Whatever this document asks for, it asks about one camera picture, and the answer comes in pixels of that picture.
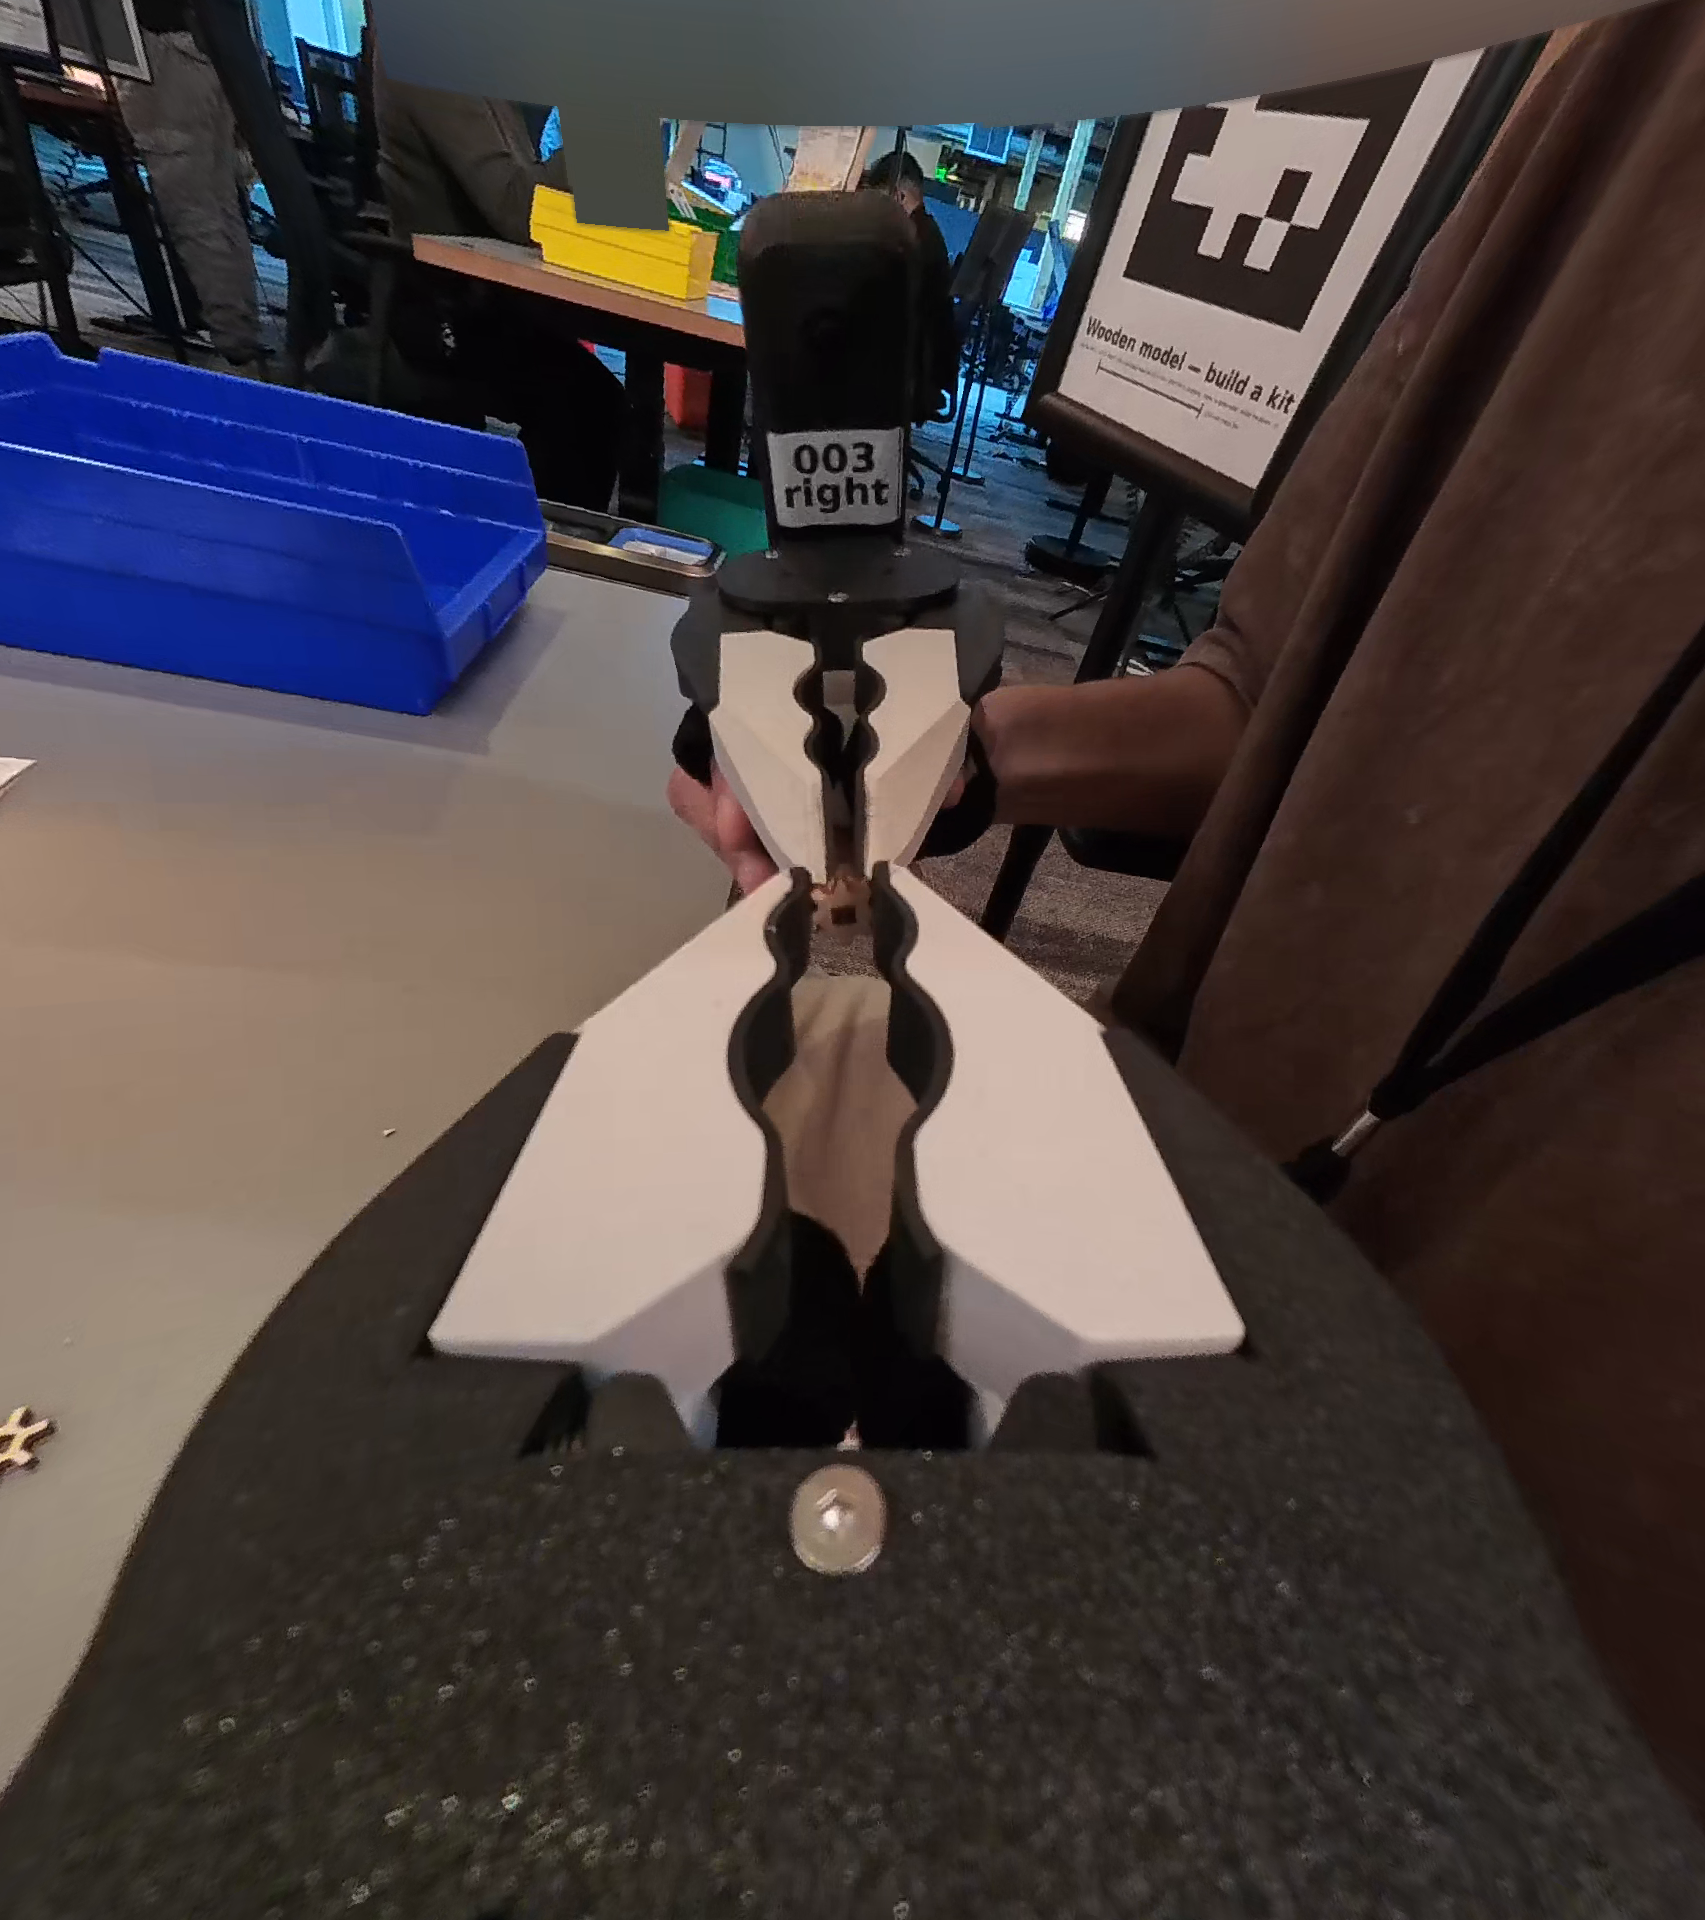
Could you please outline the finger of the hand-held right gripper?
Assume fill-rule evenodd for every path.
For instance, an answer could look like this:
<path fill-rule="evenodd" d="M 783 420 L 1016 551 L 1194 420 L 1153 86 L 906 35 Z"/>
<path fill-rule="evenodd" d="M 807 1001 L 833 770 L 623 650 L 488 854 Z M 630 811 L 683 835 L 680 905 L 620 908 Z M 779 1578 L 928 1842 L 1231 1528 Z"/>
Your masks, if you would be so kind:
<path fill-rule="evenodd" d="M 771 629 L 723 632 L 715 756 L 732 795 L 779 870 L 833 875 L 829 780 L 811 740 L 817 650 Z"/>
<path fill-rule="evenodd" d="M 862 636 L 856 688 L 849 868 L 870 872 L 913 862 L 961 780 L 970 707 L 956 623 Z"/>

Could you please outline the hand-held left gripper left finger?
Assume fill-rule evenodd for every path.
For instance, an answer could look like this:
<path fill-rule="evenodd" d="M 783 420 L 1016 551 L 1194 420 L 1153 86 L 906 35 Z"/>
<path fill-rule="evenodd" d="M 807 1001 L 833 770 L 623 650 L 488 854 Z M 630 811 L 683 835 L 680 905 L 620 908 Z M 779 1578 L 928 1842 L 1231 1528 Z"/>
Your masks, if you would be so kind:
<path fill-rule="evenodd" d="M 734 1037 L 789 1004 L 812 888 L 766 879 L 563 1034 L 563 1059 L 429 1331 L 435 1356 L 657 1380 L 690 1438 L 719 1438 L 738 1357 L 727 1270 L 768 1206 L 763 1094 Z"/>

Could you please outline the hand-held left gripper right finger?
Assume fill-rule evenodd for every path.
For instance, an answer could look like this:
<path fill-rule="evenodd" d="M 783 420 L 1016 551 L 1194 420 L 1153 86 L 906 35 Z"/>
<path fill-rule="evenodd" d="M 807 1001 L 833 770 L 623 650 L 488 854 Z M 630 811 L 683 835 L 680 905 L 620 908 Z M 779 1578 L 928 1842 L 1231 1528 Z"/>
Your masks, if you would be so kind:
<path fill-rule="evenodd" d="M 878 866 L 869 911 L 913 1097 L 877 1276 L 906 1384 L 994 1431 L 1029 1380 L 1237 1354 L 1246 1323 L 1153 1132 L 1171 1069 L 913 872 Z"/>

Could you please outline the person's right forearm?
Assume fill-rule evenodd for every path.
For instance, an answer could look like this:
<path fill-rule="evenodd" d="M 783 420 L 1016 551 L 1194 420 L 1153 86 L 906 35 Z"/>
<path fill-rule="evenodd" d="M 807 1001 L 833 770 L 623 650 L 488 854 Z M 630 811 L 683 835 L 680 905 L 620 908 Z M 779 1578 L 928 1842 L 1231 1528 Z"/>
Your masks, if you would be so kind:
<path fill-rule="evenodd" d="M 994 822 L 1189 840 L 1249 727 L 1249 705 L 1200 666 L 1151 677 L 1004 683 L 972 712 Z"/>

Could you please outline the person's right hand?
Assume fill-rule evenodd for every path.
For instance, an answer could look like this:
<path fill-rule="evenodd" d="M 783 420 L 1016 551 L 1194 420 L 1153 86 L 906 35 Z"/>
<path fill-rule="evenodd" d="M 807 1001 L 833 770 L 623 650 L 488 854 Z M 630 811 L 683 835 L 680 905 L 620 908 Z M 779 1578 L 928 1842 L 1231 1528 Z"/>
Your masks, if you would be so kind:
<path fill-rule="evenodd" d="M 685 767 L 673 766 L 666 799 L 673 815 L 720 859 L 741 896 L 789 872 L 763 844 L 747 808 L 719 766 L 713 766 L 711 777 L 702 781 Z"/>

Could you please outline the small green bin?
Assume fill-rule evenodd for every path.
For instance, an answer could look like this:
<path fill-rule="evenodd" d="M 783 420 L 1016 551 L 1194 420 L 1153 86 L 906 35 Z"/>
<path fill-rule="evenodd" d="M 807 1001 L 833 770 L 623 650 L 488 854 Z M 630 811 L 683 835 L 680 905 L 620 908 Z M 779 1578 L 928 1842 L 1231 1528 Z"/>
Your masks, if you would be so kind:
<path fill-rule="evenodd" d="M 764 486 L 756 475 L 685 461 L 661 475 L 654 523 L 708 539 L 729 556 L 768 545 Z"/>

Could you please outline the grey tray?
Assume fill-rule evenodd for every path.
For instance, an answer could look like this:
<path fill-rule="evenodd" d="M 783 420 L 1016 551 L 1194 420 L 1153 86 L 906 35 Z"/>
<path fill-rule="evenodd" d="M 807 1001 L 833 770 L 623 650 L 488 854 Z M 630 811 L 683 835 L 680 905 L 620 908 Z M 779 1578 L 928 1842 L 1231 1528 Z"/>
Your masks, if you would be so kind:
<path fill-rule="evenodd" d="M 725 562 L 723 545 L 553 500 L 542 508 L 548 568 L 687 598 Z"/>

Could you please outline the wooden table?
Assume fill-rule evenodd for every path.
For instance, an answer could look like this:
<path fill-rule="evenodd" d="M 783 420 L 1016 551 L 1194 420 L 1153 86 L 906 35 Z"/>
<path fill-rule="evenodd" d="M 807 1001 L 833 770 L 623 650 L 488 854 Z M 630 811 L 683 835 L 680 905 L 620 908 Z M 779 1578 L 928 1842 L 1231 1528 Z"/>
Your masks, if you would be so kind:
<path fill-rule="evenodd" d="M 705 467 L 737 471 L 745 460 L 747 344 L 734 292 L 671 299 L 542 260 L 531 245 L 483 235 L 418 234 L 422 268 L 505 285 L 539 305 L 541 322 L 625 353 L 620 509 L 653 519 L 664 470 L 666 367 L 713 374 Z"/>

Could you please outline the yellow plastic bin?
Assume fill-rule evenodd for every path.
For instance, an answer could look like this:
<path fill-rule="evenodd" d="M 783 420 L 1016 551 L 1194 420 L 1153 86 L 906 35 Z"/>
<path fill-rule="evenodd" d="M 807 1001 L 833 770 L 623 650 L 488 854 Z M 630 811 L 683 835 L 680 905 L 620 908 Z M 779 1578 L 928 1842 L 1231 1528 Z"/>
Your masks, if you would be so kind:
<path fill-rule="evenodd" d="M 528 205 L 528 239 L 555 270 L 591 275 L 671 299 L 706 299 L 715 283 L 719 234 L 671 218 L 662 228 L 587 222 L 571 191 L 537 185 Z"/>

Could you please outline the black easel stand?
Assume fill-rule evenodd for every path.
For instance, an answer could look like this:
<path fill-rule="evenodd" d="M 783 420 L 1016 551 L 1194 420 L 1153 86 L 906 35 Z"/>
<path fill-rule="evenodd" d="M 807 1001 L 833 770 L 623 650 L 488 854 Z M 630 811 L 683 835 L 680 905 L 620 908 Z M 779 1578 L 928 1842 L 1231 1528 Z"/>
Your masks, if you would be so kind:
<path fill-rule="evenodd" d="M 1112 677 L 1141 677 L 1122 675 L 1118 667 L 1138 614 L 1145 608 L 1147 589 L 1157 577 L 1158 563 L 1162 563 L 1167 556 L 1175 556 L 1184 519 L 1186 497 L 1181 490 L 1154 488 L 1147 491 L 1135 531 L 1127 541 L 1114 581 L 1105 598 L 1105 609 L 1100 612 L 1095 634 L 1087 644 L 1079 677 L 1073 683 Z M 1045 846 L 1055 831 L 1066 831 L 1066 828 L 1013 828 L 1013 840 L 1004 866 L 993 883 L 983 913 L 983 925 L 994 940 L 1004 940 L 1009 936 L 1018 905 L 1024 899 L 1024 892 L 1031 883 L 1031 875 L 1034 875 Z M 1118 829 L 1090 829 L 1090 833 L 1118 833 L 1167 844 L 1186 844 L 1190 840 Z"/>

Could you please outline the large marker poster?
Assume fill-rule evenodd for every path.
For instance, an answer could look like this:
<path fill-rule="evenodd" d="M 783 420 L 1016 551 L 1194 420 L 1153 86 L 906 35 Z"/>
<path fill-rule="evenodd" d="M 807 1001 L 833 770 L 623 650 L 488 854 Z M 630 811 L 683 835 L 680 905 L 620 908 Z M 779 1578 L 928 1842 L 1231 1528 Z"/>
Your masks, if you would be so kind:
<path fill-rule="evenodd" d="M 1541 47 L 1122 117 L 1027 420 L 1249 531 Z"/>

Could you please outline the blue plastic bin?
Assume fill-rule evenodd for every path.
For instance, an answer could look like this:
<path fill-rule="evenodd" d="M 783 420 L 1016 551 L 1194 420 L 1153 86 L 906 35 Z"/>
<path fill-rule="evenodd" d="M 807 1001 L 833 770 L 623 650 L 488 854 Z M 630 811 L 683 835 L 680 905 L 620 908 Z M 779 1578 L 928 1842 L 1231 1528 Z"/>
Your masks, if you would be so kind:
<path fill-rule="evenodd" d="M 429 713 L 546 559 L 514 439 L 0 338 L 0 645 Z"/>

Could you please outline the person's brown shirt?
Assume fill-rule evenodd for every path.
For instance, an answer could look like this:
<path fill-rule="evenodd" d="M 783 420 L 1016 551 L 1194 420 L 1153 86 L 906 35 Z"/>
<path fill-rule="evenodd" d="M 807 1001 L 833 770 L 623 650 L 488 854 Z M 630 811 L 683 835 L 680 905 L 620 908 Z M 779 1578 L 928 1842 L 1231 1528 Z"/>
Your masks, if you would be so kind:
<path fill-rule="evenodd" d="M 1287 1160 L 1357 1118 L 1705 621 L 1705 4 L 1581 28 L 1246 545 L 1249 707 L 1114 992 Z M 1705 958 L 1473 1069 L 1333 1210 L 1705 1821 Z"/>

